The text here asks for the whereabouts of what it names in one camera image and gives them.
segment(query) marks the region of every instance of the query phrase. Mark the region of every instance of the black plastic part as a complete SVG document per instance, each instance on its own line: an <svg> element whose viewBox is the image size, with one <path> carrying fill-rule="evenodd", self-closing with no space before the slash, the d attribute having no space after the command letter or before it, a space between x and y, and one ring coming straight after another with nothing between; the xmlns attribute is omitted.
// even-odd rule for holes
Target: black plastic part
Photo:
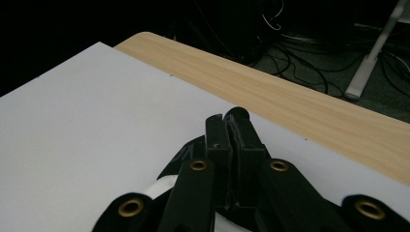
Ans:
<svg viewBox="0 0 410 232"><path fill-rule="evenodd" d="M228 209L232 204L232 147L222 115L209 117L205 121L205 154L217 169L215 180L215 207Z"/></svg>
<svg viewBox="0 0 410 232"><path fill-rule="evenodd" d="M286 160L266 160L261 167L260 186L285 231L353 231L302 173Z"/></svg>
<svg viewBox="0 0 410 232"><path fill-rule="evenodd" d="M355 231L410 231L410 223L406 219L370 196L358 194L345 197L341 213Z"/></svg>
<svg viewBox="0 0 410 232"><path fill-rule="evenodd" d="M185 161L165 206L158 231L214 231L214 179L215 166L211 161Z"/></svg>
<svg viewBox="0 0 410 232"><path fill-rule="evenodd" d="M341 207L324 199L292 163L271 158L244 108L209 117L205 128L158 177L178 175L173 189L154 200L118 197L93 232L208 232L215 212L253 232L410 231L408 221L369 196L347 196ZM138 203L121 215L129 200Z"/></svg>
<svg viewBox="0 0 410 232"><path fill-rule="evenodd" d="M261 163L270 155L256 133L249 114L241 107L228 111L223 121L235 154L232 165L236 208L254 208L257 199L258 173Z"/></svg>

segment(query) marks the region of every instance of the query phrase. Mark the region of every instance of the wooden tabletop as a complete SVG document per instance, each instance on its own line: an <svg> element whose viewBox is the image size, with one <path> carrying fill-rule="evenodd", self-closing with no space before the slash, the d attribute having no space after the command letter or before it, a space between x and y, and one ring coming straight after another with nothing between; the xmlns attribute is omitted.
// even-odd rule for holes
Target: wooden tabletop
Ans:
<svg viewBox="0 0 410 232"><path fill-rule="evenodd" d="M410 124L153 33L115 48L410 186Z"/></svg>

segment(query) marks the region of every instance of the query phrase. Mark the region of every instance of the metal stand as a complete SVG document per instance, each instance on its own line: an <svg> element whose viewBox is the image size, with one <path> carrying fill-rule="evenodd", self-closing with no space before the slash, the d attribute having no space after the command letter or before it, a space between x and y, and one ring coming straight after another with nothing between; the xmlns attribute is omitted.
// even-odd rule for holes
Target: metal stand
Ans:
<svg viewBox="0 0 410 232"><path fill-rule="evenodd" d="M353 79L350 81L350 84L347 87L346 92L344 92L344 97L346 97L348 100L356 101L361 96L367 84L368 78L370 77L374 66L377 63L377 55L379 54L386 40L389 38L389 35L394 29L398 19L403 14L406 4L407 0L398 0L388 22L383 28L382 33L377 38L377 41L371 49L370 53L365 57L360 67L357 69L355 75L353 76Z"/></svg>

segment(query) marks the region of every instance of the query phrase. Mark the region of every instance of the brass insert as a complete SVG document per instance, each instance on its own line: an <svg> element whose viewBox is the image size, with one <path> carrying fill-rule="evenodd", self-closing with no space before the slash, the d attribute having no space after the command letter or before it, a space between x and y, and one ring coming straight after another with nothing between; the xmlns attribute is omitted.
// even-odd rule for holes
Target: brass insert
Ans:
<svg viewBox="0 0 410 232"><path fill-rule="evenodd" d="M276 171L287 171L287 169L289 169L289 166L286 163L279 161L279 160L275 160L271 162L270 166L272 169Z"/></svg>
<svg viewBox="0 0 410 232"><path fill-rule="evenodd" d="M202 171L206 168L206 162L202 160L192 161L190 163L190 168L195 171Z"/></svg>
<svg viewBox="0 0 410 232"><path fill-rule="evenodd" d="M362 215L368 218L383 219L386 217L385 212L379 206L369 201L357 201L355 207Z"/></svg>
<svg viewBox="0 0 410 232"><path fill-rule="evenodd" d="M144 209L144 202L139 198L132 198L118 207L118 214L124 218L136 216Z"/></svg>

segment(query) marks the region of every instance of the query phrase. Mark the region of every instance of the dark background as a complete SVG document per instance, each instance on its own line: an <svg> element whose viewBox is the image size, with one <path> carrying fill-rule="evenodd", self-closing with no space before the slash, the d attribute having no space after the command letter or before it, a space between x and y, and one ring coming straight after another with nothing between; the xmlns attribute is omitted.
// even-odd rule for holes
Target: dark background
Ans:
<svg viewBox="0 0 410 232"><path fill-rule="evenodd" d="M282 28L334 47L344 43L355 22L383 26L395 6L388 0L283 1L284 10L276 18ZM250 62L264 48L261 41L269 43L278 35L267 32L260 13L274 15L280 6L279 0L1 1L0 96L96 42L115 46L142 31Z"/></svg>

